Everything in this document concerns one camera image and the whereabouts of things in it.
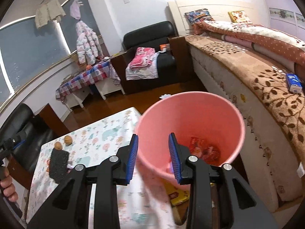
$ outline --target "mattress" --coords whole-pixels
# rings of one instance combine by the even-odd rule
[[[230,47],[232,54],[250,51],[233,43]],[[282,201],[300,197],[302,183],[296,173],[299,162],[270,112],[234,72],[200,46],[190,44],[190,53],[194,70],[207,90],[229,99],[244,117],[247,133],[241,157],[254,191],[271,212],[278,208],[278,197]]]

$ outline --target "table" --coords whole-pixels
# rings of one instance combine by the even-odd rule
[[[121,87],[119,77],[116,75],[110,60],[107,60],[105,62],[100,61],[95,64],[92,69],[83,71],[66,83],[61,84],[55,92],[56,100],[60,100],[63,104],[66,104],[66,96],[71,95],[90,84],[96,84],[96,87],[104,100],[106,99],[106,94],[116,90],[121,90],[122,93],[125,94]],[[76,98],[76,101],[83,107],[82,99]]]
[[[69,133],[70,146],[63,143],[64,136],[41,147],[34,172],[26,221],[29,222],[42,203],[57,187],[47,172],[51,152],[56,141],[68,151],[69,163],[86,167],[100,164],[115,155],[117,150],[129,144],[140,113],[135,108],[118,112],[105,119]],[[89,224],[93,228],[95,185],[92,187]],[[168,196],[159,179],[137,162],[133,179],[128,186],[117,186],[117,200],[121,228],[176,228]]]
[[[76,90],[65,96],[65,105],[70,112],[72,111],[71,108],[77,105],[80,105],[80,107],[83,108],[83,101],[90,93],[92,92],[89,87],[83,87],[82,89]]]

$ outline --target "finger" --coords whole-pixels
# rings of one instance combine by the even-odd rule
[[[6,196],[6,197],[9,197],[10,195],[12,195],[13,193],[15,193],[16,191],[16,188],[14,185],[10,185],[8,186],[6,189],[4,189],[3,191],[3,194]]]
[[[14,192],[13,194],[11,194],[9,196],[9,201],[10,202],[16,202],[18,200],[18,194],[16,192]]]
[[[10,186],[12,184],[12,182],[13,182],[12,177],[8,176],[0,182],[0,185],[2,188],[7,188],[8,186]]]
[[[8,177],[10,175],[9,170],[5,167],[4,168],[4,176]]]

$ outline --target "black sponge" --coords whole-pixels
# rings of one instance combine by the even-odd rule
[[[67,174],[69,152],[53,149],[50,158],[49,176],[58,184]]]

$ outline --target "pillow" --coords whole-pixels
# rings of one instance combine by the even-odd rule
[[[185,16],[190,21],[191,25],[193,25],[195,22],[201,22],[204,20],[215,21],[206,8],[187,12],[185,13]]]
[[[245,11],[233,11],[228,12],[231,21],[235,23],[245,23],[245,24],[253,24],[252,21],[250,21],[249,17],[246,15]]]

